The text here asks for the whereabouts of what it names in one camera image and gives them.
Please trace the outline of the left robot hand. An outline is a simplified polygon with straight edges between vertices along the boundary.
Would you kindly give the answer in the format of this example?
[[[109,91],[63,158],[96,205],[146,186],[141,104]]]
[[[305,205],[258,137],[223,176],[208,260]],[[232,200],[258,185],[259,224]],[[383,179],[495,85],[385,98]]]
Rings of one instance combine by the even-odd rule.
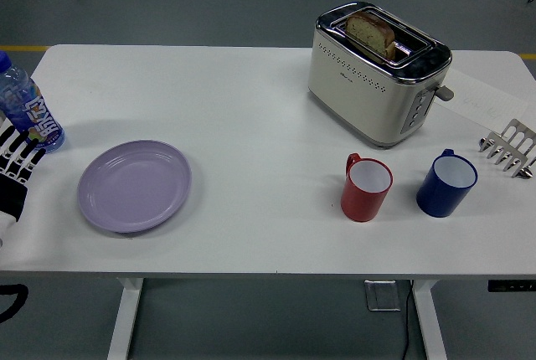
[[[46,153],[37,149],[38,140],[27,142],[29,133],[8,126],[1,133],[1,237],[23,212],[28,194],[27,182]]]

